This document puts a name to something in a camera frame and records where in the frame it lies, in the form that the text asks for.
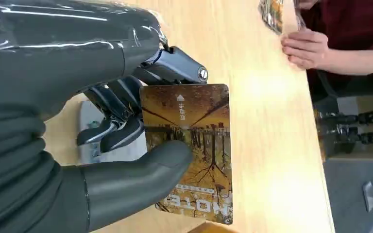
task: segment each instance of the floor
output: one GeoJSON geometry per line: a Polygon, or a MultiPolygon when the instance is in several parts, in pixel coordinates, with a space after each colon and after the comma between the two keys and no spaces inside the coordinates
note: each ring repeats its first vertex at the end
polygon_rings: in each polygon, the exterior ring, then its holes
{"type": "MultiPolygon", "coordinates": [[[[373,98],[340,98],[340,112],[357,114],[373,109],[373,98]]],[[[372,131],[362,127],[360,132],[372,131]]],[[[364,145],[357,150],[373,150],[364,145]]],[[[373,212],[368,213],[362,194],[362,186],[373,181],[373,160],[337,161],[324,164],[328,194],[337,233],[373,233],[373,212]]]]}

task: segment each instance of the maroon shirt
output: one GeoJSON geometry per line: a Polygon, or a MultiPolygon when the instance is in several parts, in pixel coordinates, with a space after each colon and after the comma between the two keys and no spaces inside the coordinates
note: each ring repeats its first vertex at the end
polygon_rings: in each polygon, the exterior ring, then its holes
{"type": "MultiPolygon", "coordinates": [[[[302,15],[308,28],[327,35],[331,49],[373,50],[373,0],[322,0],[302,15]]],[[[330,74],[328,78],[331,83],[345,83],[353,77],[330,74]]],[[[308,79],[316,82],[313,70],[308,79]]]]}

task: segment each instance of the person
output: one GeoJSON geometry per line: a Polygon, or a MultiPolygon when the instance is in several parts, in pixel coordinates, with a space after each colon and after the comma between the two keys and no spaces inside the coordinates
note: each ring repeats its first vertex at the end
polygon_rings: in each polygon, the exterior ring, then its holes
{"type": "Polygon", "coordinates": [[[322,91],[316,70],[334,89],[354,76],[373,80],[373,0],[301,0],[306,27],[282,38],[290,62],[307,70],[311,94],[322,91]]]}

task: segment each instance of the screw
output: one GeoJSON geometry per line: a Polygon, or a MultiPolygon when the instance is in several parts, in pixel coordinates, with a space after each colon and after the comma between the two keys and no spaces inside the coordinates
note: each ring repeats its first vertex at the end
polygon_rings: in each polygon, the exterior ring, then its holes
{"type": "Polygon", "coordinates": [[[201,82],[206,82],[206,80],[208,79],[208,70],[206,70],[205,67],[199,68],[198,77],[201,82]]]}

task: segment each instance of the card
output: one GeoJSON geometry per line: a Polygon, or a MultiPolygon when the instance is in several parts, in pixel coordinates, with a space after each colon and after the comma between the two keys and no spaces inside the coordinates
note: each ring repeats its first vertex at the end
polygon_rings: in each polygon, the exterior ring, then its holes
{"type": "Polygon", "coordinates": [[[229,92],[224,84],[144,86],[140,91],[147,148],[187,143],[194,160],[158,210],[232,224],[229,92]]]}
{"type": "Polygon", "coordinates": [[[258,9],[264,23],[275,33],[282,33],[283,0],[261,0],[258,9]]]}

